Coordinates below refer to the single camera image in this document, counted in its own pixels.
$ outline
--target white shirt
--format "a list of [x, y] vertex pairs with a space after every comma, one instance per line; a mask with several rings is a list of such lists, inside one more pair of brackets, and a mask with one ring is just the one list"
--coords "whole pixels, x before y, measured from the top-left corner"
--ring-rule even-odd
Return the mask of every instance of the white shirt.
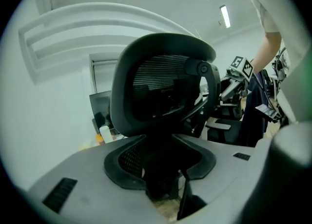
[[[278, 103], [291, 122], [311, 119], [312, 108], [307, 105], [309, 100], [300, 100], [299, 98], [305, 97], [307, 90], [312, 87], [312, 84], [310, 88], [307, 87], [309, 83], [303, 85], [302, 80], [298, 77], [300, 71], [308, 72], [302, 67], [304, 64], [300, 62], [305, 59], [305, 65], [309, 65], [308, 54], [311, 53], [309, 52], [311, 36], [301, 15], [292, 0], [252, 0], [252, 2], [257, 9], [264, 31], [280, 32], [288, 52], [290, 69], [288, 77], [281, 84], [281, 90], [277, 95]], [[308, 73], [305, 77], [305, 79], [309, 79], [311, 76]], [[298, 98], [295, 98], [293, 93], [297, 93]]]

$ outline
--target fluorescent light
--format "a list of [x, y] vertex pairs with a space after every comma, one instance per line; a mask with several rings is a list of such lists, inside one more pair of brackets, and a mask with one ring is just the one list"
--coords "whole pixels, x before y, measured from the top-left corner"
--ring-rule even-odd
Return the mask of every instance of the fluorescent light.
[[227, 10], [226, 6], [225, 5], [221, 6], [220, 10], [222, 12], [222, 16], [223, 16], [223, 19], [225, 22], [225, 27], [229, 28], [231, 26], [231, 24], [230, 24], [230, 18], [229, 18], [229, 14], [228, 14], [228, 10]]

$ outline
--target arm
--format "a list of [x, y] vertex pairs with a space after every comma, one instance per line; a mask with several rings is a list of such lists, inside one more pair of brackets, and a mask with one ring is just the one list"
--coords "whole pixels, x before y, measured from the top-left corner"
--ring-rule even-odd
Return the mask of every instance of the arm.
[[282, 37], [279, 32], [266, 33], [261, 47], [251, 63], [256, 74], [273, 60], [281, 46], [281, 42]]

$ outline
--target chair headrest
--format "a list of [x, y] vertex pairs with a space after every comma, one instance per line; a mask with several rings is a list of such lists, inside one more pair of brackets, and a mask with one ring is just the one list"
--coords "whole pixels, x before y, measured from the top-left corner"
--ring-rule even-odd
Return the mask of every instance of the chair headrest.
[[125, 136], [170, 132], [199, 95], [201, 76], [186, 73], [187, 60], [212, 62], [215, 51], [195, 37], [157, 33], [120, 54], [111, 94], [114, 127]]

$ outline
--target monitor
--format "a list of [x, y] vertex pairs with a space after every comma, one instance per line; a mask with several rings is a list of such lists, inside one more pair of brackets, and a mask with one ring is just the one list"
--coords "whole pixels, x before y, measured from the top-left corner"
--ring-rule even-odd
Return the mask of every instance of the monitor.
[[110, 129], [114, 128], [110, 116], [110, 91], [90, 95], [90, 103], [97, 128], [107, 125]]

